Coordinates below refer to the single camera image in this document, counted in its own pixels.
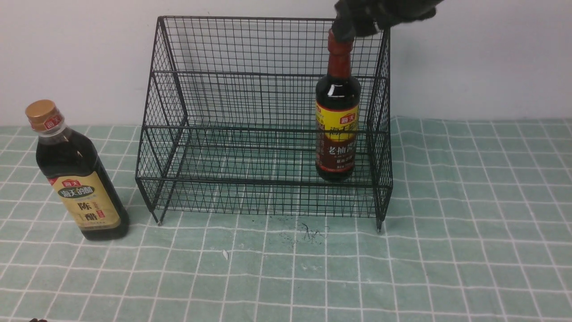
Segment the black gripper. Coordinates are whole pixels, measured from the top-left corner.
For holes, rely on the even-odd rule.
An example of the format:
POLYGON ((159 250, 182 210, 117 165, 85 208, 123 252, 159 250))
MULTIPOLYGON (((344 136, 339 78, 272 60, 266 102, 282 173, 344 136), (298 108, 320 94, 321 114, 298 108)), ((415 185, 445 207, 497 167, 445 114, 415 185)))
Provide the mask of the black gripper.
POLYGON ((399 24, 425 21, 437 14, 441 0, 339 0, 333 36, 337 42, 375 35, 399 24))

